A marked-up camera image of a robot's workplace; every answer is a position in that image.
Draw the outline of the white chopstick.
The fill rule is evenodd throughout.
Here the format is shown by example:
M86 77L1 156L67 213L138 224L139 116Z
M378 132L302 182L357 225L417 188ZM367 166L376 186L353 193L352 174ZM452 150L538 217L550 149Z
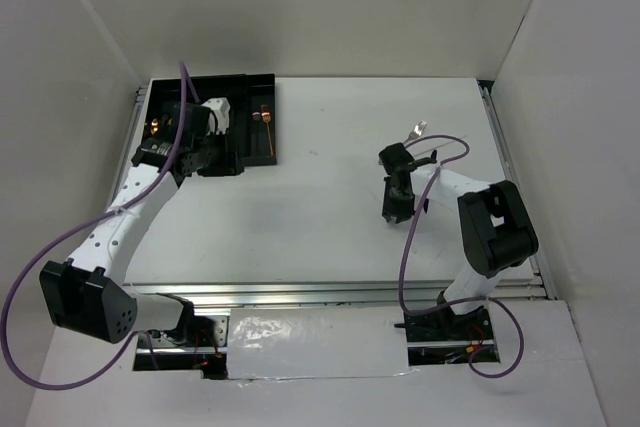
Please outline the white chopstick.
M456 156L465 151L464 145L454 139L428 139L416 143L411 147L411 152L417 157L430 156L433 151L438 151L438 157Z

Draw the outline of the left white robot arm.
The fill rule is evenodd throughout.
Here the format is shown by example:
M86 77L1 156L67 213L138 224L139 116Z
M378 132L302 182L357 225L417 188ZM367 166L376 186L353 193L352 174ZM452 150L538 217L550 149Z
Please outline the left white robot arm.
M154 219L184 180L243 171L232 140L231 105L167 103L137 147L127 176L86 240L62 263L49 261L39 281L54 325L112 344L133 331L157 331L176 346L189 344L209 321L192 302L170 294L130 294L130 262Z

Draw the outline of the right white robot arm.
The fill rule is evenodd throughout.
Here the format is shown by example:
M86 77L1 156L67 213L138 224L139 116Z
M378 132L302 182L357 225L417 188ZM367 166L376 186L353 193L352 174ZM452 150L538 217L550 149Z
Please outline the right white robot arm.
M401 258L408 254L419 216L437 203L456 212L466 264L444 290L436 326L448 339L471 326L469 313L483 306L505 271L522 265L539 248L537 234L518 187L509 180L487 183L446 169L435 153L416 159L402 143L379 152L384 168L382 217L388 223L411 223Z

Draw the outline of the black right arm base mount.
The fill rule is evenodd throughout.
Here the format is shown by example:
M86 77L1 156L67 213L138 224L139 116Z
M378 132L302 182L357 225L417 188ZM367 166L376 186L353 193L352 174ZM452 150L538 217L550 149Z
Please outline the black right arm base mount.
M494 338L489 312L484 307L461 316L451 308L424 316L405 314L394 327L405 332L409 343L484 342Z

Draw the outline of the copper rose gold fork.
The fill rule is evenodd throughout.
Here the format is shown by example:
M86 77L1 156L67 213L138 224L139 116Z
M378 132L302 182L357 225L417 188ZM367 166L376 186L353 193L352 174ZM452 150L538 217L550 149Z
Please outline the copper rose gold fork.
M266 127L269 153L271 156L274 156L273 137L272 137L271 126L270 126L272 117L271 117L271 113L266 109L266 107L262 108L261 118Z

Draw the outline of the silver ornate fork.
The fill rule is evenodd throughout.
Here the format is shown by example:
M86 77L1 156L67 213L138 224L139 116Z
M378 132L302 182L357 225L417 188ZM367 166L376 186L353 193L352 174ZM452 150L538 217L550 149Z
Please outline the silver ornate fork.
M422 136L422 134L426 131L427 126L428 124L426 121L419 121L409 132L409 134L407 135L407 138L403 141L403 143L408 144L413 142L414 140L419 139Z

